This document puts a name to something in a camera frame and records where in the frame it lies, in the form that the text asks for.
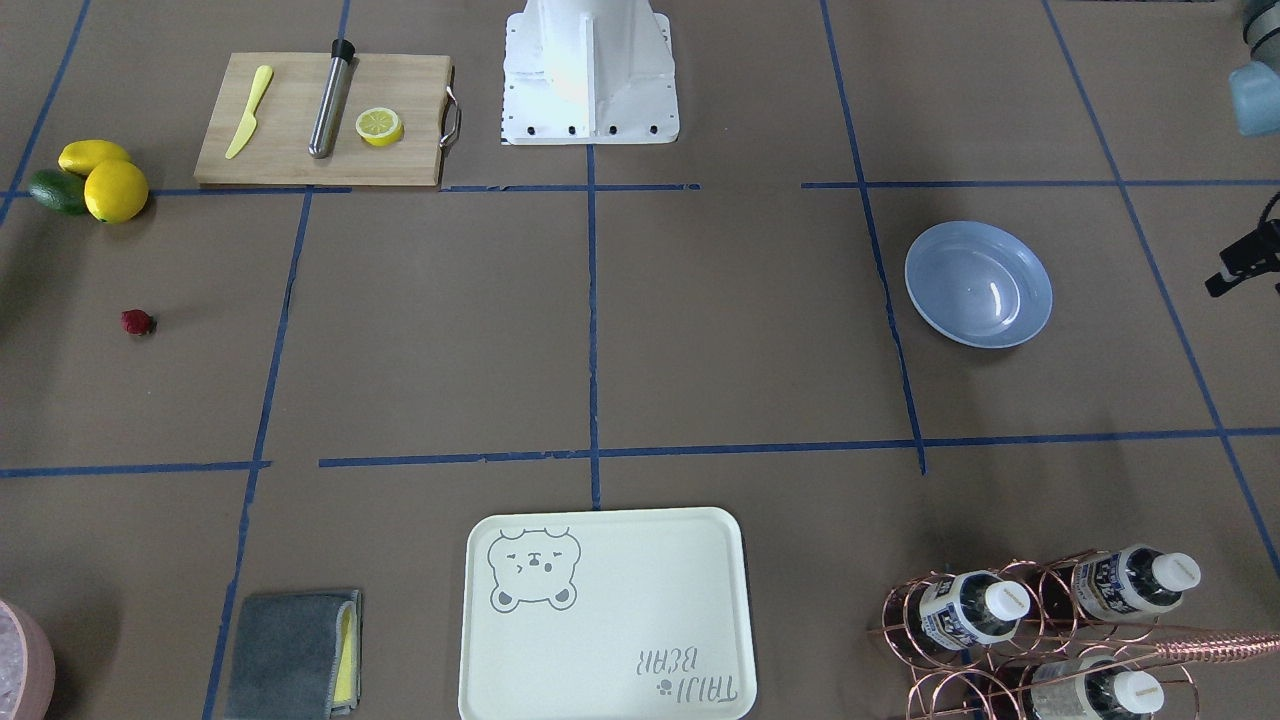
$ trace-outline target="yellow lemon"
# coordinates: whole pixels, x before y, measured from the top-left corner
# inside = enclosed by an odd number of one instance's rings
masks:
[[[404,137],[404,126],[390,108],[370,108],[356,118],[356,132],[374,147],[390,145]]]
[[[129,154],[110,140],[78,140],[67,147],[58,156],[58,167],[68,173],[87,176],[93,172],[102,160],[131,161]]]
[[[84,206],[104,223],[123,223],[147,204],[147,178],[127,160],[102,160],[84,181]]]

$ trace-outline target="cutting board handle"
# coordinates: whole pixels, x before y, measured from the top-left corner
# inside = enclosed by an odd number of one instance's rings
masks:
[[[448,97],[444,102],[444,115],[448,119],[449,106],[453,108],[453,128],[449,132],[440,136],[440,149],[451,147],[458,141],[458,131],[462,129],[462,105],[458,105],[458,99],[453,96],[453,86],[444,86],[444,95]]]

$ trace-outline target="light blue bowl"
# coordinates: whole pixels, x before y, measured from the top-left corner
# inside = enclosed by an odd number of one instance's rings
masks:
[[[1039,258],[1007,232],[956,220],[906,254],[906,292],[927,323],[973,347],[1012,347],[1048,323],[1053,288]]]

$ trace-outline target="blue tape line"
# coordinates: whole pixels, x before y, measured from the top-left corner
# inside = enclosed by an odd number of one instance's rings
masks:
[[[347,17],[351,15],[351,0],[342,0],[342,17],[338,19],[338,37],[347,37]]]
[[[1124,181],[1130,187],[1253,187],[1280,186],[1280,179],[1151,179]],[[945,188],[945,187],[1116,187],[1110,181],[868,181],[872,190]],[[856,181],[803,182],[804,190],[856,190]]]
[[[586,192],[585,184],[451,184],[440,192]]]
[[[846,450],[893,450],[916,447],[914,439],[861,439],[835,442],[777,442],[748,445],[677,445],[666,447],[612,447],[600,457],[666,457],[678,455],[755,455],[767,452],[831,452]]]
[[[596,192],[680,192],[685,190],[701,190],[698,183],[685,184],[598,184]]]
[[[157,462],[152,465],[73,465],[67,468],[0,468],[0,478],[68,478],[88,475],[148,475],[156,473],[230,473],[269,468],[262,460],[234,462]]]
[[[1276,577],[1280,577],[1280,553],[1276,552],[1275,543],[1271,541],[1271,534],[1267,532],[1267,525],[1262,519],[1262,514],[1258,511],[1258,503],[1253,497],[1253,491],[1249,488],[1249,482],[1244,477],[1244,471],[1240,469],[1240,464],[1235,457],[1235,448],[1231,447],[1231,438],[1228,436],[1226,429],[1222,425],[1222,418],[1217,413],[1217,405],[1213,404],[1208,383],[1204,380],[1204,374],[1201,372],[1199,363],[1196,360],[1196,352],[1192,350],[1190,340],[1187,337],[1183,322],[1178,316],[1178,309],[1174,306],[1174,300],[1169,293],[1165,277],[1160,272],[1160,266],[1156,263],[1156,255],[1151,251],[1151,245],[1147,242],[1147,233],[1142,228],[1142,222],[1138,219],[1138,210],[1134,208],[1133,199],[1129,196],[1129,188],[1126,187],[1124,177],[1120,174],[1120,165],[1116,163],[1115,155],[1111,152],[1111,145],[1107,142],[1106,133],[1102,132],[1102,123],[1098,122],[1098,115],[1093,109],[1093,102],[1089,100],[1089,94],[1084,90],[1084,81],[1080,78],[1080,72],[1075,67],[1071,51],[1066,46],[1066,37],[1062,35],[1062,28],[1057,24],[1057,17],[1053,15],[1053,9],[1050,6],[1048,0],[1041,0],[1041,5],[1044,8],[1044,14],[1048,17],[1050,27],[1053,28],[1053,36],[1057,37],[1059,47],[1062,50],[1062,58],[1066,59],[1066,67],[1071,72],[1071,78],[1075,81],[1075,87],[1080,94],[1080,100],[1084,102],[1084,109],[1089,114],[1089,122],[1093,123],[1093,132],[1097,133],[1098,143],[1102,145],[1102,154],[1106,155],[1107,164],[1111,167],[1111,174],[1115,177],[1116,187],[1120,190],[1120,196],[1124,199],[1125,210],[1129,213],[1129,220],[1133,222],[1133,228],[1138,233],[1138,242],[1142,243],[1142,251],[1147,256],[1147,265],[1151,268],[1151,274],[1156,281],[1156,287],[1160,290],[1160,297],[1165,302],[1169,318],[1174,323],[1174,329],[1178,333],[1178,341],[1183,345],[1183,352],[1187,354],[1187,361],[1192,366],[1192,374],[1196,375],[1196,384],[1199,387],[1201,396],[1204,398],[1204,406],[1208,409],[1210,418],[1213,420],[1213,428],[1217,430],[1217,436],[1222,442],[1222,450],[1226,452],[1228,461],[1231,465],[1231,471],[1235,474],[1235,482],[1240,487],[1240,493],[1244,496],[1244,502],[1249,507],[1249,514],[1253,516],[1253,524],[1258,530],[1258,536],[1261,537],[1262,544],[1267,551],[1267,556],[1271,559],[1271,568]]]
[[[1087,443],[1087,442],[1123,442],[1140,439],[1185,439],[1185,438],[1216,438],[1217,430],[1135,430],[1116,433],[1065,433],[1065,434],[1038,434],[1038,436],[992,436],[992,437],[956,437],[956,438],[925,438],[928,447],[980,447],[991,445],[1056,445],[1056,443]]]
[[[1239,436],[1280,436],[1280,428],[1239,428],[1228,430]],[[1130,430],[1114,433],[1061,433],[1032,436],[992,436],[923,438],[927,447],[983,447],[1002,445],[1074,445],[1091,442],[1142,442],[1164,439],[1207,439],[1219,437],[1213,428],[1189,430]],[[841,452],[859,450],[902,450],[916,447],[913,438],[855,439],[828,442],[778,442],[740,445],[673,445],[653,447],[598,448],[599,457],[663,457],[680,455],[750,455],[787,452]],[[536,460],[582,460],[591,457],[585,450],[544,450],[522,452],[463,452],[453,455],[393,455],[379,457],[326,457],[320,468],[375,468],[396,465],[452,465],[462,462],[518,462]]]
[[[302,195],[302,211],[298,217],[298,231],[293,238],[293,255],[289,259],[289,275],[284,283],[284,297],[280,301],[280,319],[275,327],[275,347],[271,350],[271,365],[266,374],[266,389],[262,392],[262,414],[259,418],[257,437],[253,441],[253,460],[262,459],[262,448],[266,445],[266,429],[271,421],[271,402],[275,400],[275,380],[280,372],[280,356],[284,354],[284,337],[289,329],[289,304],[293,301],[293,282],[298,277],[298,259],[302,256],[302,242],[307,234],[307,222],[311,217],[311,197],[314,187],[307,186]],[[223,661],[227,652],[227,635],[230,632],[232,609],[236,605],[236,593],[239,587],[241,568],[244,561],[244,543],[248,539],[250,507],[253,505],[253,496],[257,495],[259,469],[253,468],[248,473],[244,483],[244,502],[241,505],[239,533],[236,539],[236,570],[232,580],[227,584],[227,594],[223,598],[223,616],[218,626],[218,642],[214,646],[214,661],[209,670],[209,687],[205,691],[205,711],[202,720],[212,720],[214,705],[218,700],[218,683],[223,675]]]
[[[1226,430],[1230,437],[1275,437],[1280,436],[1280,428],[1234,428]]]
[[[1115,187],[1115,181],[881,181],[867,187],[888,188],[946,188],[946,187]]]
[[[241,568],[244,564],[244,542],[248,539],[248,506],[252,502],[248,498],[257,488],[257,469],[250,470],[248,482],[244,484],[246,500],[241,505],[241,521],[236,538],[236,571],[232,573],[232,580],[227,583],[227,592],[223,594],[223,614],[218,621],[218,642],[214,644],[214,660],[209,670],[209,687],[205,688],[202,720],[212,720],[214,705],[218,701],[218,683],[223,676],[223,662],[227,657],[227,637],[230,633],[232,610],[236,607]]]
[[[67,50],[63,53],[63,60],[58,64],[58,72],[54,73],[54,82],[49,86],[49,94],[45,95],[45,104],[40,106],[40,114],[36,115],[36,124],[31,128],[31,135],[27,137],[27,147],[22,151],[22,159],[18,160],[18,169],[13,173],[13,181],[9,183],[9,195],[5,196],[4,202],[0,204],[0,225],[4,224],[4,219],[9,215],[9,206],[13,205],[14,192],[18,190],[18,184],[22,182],[23,173],[27,172],[27,164],[31,163],[31,154],[36,150],[36,141],[40,138],[40,131],[45,127],[45,119],[49,118],[49,109],[54,105],[54,97],[58,96],[58,88],[63,85],[63,77],[67,74],[67,65],[72,61],[72,54],[76,53],[76,44],[79,42],[81,29],[84,27],[84,18],[88,15],[90,0],[84,0],[81,4],[79,15],[76,17],[76,26],[72,28],[72,36],[67,41]]]
[[[1272,187],[1280,179],[1185,179],[1185,181],[1124,181],[1129,187]]]
[[[526,452],[458,452],[453,455],[389,455],[381,457],[324,457],[320,468],[385,468],[399,465],[460,465],[468,462],[522,462],[530,460],[581,460],[590,450]]]
[[[596,363],[596,329],[598,329],[598,314],[596,314],[596,266],[595,266],[595,146],[586,146],[586,272],[589,277],[586,301],[590,307],[590,319],[588,320],[588,359],[586,366],[590,375],[590,398],[588,401],[589,413],[589,428],[591,436],[591,510],[600,509],[600,421],[599,421],[599,398],[600,398],[600,386],[598,382],[599,365]]]
[[[879,233],[876,232],[876,215],[872,211],[872,196],[867,190],[867,174],[863,172],[863,155],[858,149],[858,132],[854,129],[854,114],[849,109],[849,95],[845,92],[845,73],[840,68],[840,54],[836,51],[836,35],[831,27],[831,10],[827,0],[818,0],[822,6],[822,22],[827,31],[827,47],[831,51],[831,67],[836,73],[836,88],[840,91],[840,108],[845,114],[845,132],[849,135],[849,150],[854,156],[854,173],[858,176],[858,191],[863,199],[863,213],[867,215],[867,233],[872,241],[872,255],[876,258],[876,274],[879,275],[881,290],[884,292],[884,314],[888,318],[888,331],[897,351],[897,366],[902,375],[902,397],[906,400],[906,416],[911,423],[911,437],[915,438],[915,452],[920,462],[920,474],[929,471],[924,459],[924,442],[920,434],[920,420],[915,413],[915,397],[911,395],[911,377],[906,370],[906,354],[902,351],[902,338],[897,333],[893,318],[893,297],[888,288],[888,274],[884,272],[884,258],[881,254]]]
[[[451,184],[442,187],[440,192],[681,192],[686,190],[701,190],[703,186],[691,183],[655,183],[655,184]]]
[[[172,190],[152,190],[156,197],[191,197],[201,195],[344,195],[349,187],[175,187]]]

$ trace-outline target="plastic bottle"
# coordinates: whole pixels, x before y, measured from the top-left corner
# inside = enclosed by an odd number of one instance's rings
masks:
[[[1201,582],[1190,556],[1144,544],[1101,552],[1053,573],[1056,579],[1041,580],[1041,596],[1044,614],[1061,621],[1071,620],[1076,605],[1087,618],[1107,623],[1153,618],[1181,605],[1183,593]]]
[[[1114,662],[1110,655],[1092,655],[1015,669],[1002,674],[1001,680],[1009,689],[1023,683],[1029,685],[1016,692],[1027,720],[1148,720],[1165,706],[1165,691],[1156,678],[1119,665],[1048,683]],[[992,693],[992,714],[995,720],[1019,717],[1018,708],[1004,692]]]
[[[1023,585],[986,570],[964,573],[916,591],[891,607],[890,623],[902,618],[905,609],[910,635],[891,630],[888,641],[909,657],[920,657],[922,651],[925,656],[946,656],[1007,641],[1030,607],[1030,594]]]

